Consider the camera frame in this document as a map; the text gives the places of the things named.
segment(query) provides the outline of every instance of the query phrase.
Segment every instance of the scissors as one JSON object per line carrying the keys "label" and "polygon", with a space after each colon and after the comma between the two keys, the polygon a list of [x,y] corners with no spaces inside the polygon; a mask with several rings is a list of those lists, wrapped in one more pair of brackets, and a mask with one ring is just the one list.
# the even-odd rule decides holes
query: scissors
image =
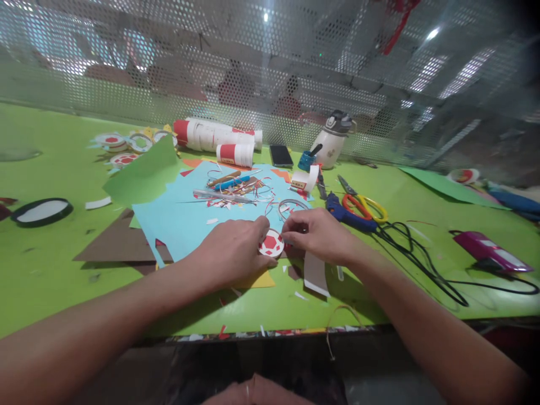
{"label": "scissors", "polygon": [[[375,221],[378,224],[388,222],[388,213],[378,202],[369,199],[363,195],[359,195],[347,181],[340,175],[337,175],[337,178],[343,188],[345,189],[345,196],[341,204],[348,212],[355,214],[358,217],[361,217],[367,221]],[[374,207],[380,214],[380,217],[376,217],[370,209],[370,206]],[[357,208],[362,215],[359,215],[354,208]]]}

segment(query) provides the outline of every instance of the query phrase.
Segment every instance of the blue glue gun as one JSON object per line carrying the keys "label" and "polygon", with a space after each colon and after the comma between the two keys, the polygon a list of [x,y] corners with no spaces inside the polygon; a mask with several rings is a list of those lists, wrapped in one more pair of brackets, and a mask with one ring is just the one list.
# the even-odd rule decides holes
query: blue glue gun
{"label": "blue glue gun", "polygon": [[234,187],[236,185],[242,184],[242,183],[248,181],[249,179],[250,179],[250,176],[244,176],[244,177],[240,177],[238,179],[229,180],[228,182],[218,184],[217,186],[214,187],[214,190],[216,190],[216,191],[226,190],[231,186]]}
{"label": "blue glue gun", "polygon": [[326,209],[339,222],[342,222],[361,232],[375,232],[377,223],[374,220],[366,220],[352,212],[347,211],[339,201],[338,196],[330,193],[326,199]]}

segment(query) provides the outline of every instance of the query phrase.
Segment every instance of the white bottle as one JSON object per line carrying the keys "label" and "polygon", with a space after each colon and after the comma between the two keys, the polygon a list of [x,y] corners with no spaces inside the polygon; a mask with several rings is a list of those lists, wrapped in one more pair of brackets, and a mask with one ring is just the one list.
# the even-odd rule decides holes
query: white bottle
{"label": "white bottle", "polygon": [[334,167],[341,149],[343,149],[351,124],[352,119],[346,112],[334,110],[311,147],[313,150],[319,143],[322,144],[322,149],[317,152],[315,164],[322,164],[323,169]]}

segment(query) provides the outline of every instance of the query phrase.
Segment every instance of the light blue paper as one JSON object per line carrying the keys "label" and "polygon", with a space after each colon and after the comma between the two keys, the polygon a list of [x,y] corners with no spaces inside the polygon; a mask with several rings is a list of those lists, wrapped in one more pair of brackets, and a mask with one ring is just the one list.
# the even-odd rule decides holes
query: light blue paper
{"label": "light blue paper", "polygon": [[[150,241],[150,246],[153,246],[151,241],[156,238],[159,239],[166,244],[175,262],[194,251],[218,223],[229,219],[254,221],[260,215],[264,215],[268,205],[267,202],[259,202],[257,205],[243,204],[242,207],[231,205],[229,210],[225,207],[208,207],[206,201],[197,201],[193,197],[193,190],[195,188],[204,188],[209,179],[208,172],[215,169],[215,163],[203,162],[189,175],[185,177],[179,175],[174,183],[167,185],[166,192],[153,202],[133,205],[135,215],[146,238]],[[274,169],[274,167],[257,165],[253,169],[263,169],[262,172],[255,176],[259,179],[268,177],[264,180],[264,183],[273,187],[273,192],[276,194],[275,202],[294,199],[306,203],[311,208],[309,203],[305,202],[295,191],[289,190],[289,184],[283,178],[270,170]],[[231,172],[231,169],[226,167],[222,167],[222,170],[224,176]],[[219,175],[219,173],[212,172],[210,176],[212,175]],[[271,199],[272,194],[267,190],[268,187],[259,189],[262,192],[259,194],[260,199]],[[254,199],[255,195],[249,193],[245,197]],[[206,221],[213,218],[217,218],[218,222],[206,225]],[[270,227],[281,232],[283,221],[278,214],[277,204],[268,207],[267,218],[270,221]],[[152,252],[156,256],[158,263],[163,263],[155,248],[152,249]]]}

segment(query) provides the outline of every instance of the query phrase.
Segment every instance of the person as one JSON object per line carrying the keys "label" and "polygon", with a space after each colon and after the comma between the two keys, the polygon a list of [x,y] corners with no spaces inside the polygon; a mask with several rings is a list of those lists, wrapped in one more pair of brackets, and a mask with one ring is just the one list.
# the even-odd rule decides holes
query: person
{"label": "person", "polygon": [[[2,339],[0,402],[35,405],[66,401],[158,318],[253,272],[275,266],[275,259],[258,254],[258,241],[268,229],[266,217],[221,223],[179,262]],[[325,262],[349,268],[386,312],[416,362],[449,403],[520,400],[529,384],[520,367],[326,210],[293,212],[283,225],[282,236]],[[256,387],[262,382],[255,376],[208,403],[307,403],[288,391],[268,394],[278,391],[272,383],[259,394]]]}

